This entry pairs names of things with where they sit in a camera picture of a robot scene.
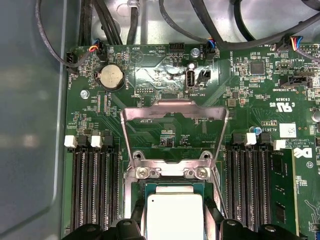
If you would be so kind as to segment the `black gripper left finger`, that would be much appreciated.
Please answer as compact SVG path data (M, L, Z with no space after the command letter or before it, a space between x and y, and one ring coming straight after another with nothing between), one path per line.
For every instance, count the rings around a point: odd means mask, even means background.
M145 240L141 233L141 221L145 203L136 201L131 218L118 219L115 226L103 230L98 224L88 223L78 227L62 240Z

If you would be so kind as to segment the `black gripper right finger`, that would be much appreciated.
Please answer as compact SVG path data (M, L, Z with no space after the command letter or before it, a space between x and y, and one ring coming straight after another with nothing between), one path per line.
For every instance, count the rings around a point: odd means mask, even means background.
M204 232L208 240L301 240L292 232L274 224L263 224L257 231L240 221L224 218L212 199L204 200Z

